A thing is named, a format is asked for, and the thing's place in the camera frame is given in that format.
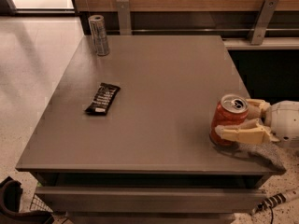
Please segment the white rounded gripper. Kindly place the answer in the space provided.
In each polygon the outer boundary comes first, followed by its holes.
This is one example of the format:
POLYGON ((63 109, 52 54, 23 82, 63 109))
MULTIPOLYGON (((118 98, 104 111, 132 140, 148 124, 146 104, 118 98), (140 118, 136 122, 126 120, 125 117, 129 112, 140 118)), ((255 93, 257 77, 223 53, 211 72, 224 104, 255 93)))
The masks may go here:
POLYGON ((276 143, 284 148, 299 148, 299 102, 281 101, 270 105, 262 99, 247 99, 247 103, 250 120, 239 125, 217 125, 217 136, 243 144, 276 143), (266 126, 260 120, 264 116, 266 126))

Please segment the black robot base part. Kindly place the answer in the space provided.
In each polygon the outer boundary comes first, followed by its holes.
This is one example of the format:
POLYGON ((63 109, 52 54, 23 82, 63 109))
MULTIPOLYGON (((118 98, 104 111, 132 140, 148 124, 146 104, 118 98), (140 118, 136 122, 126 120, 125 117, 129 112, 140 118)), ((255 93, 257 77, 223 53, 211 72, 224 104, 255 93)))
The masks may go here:
POLYGON ((21 183, 10 176, 0 183, 0 224, 52 224, 48 211, 20 212, 21 183))

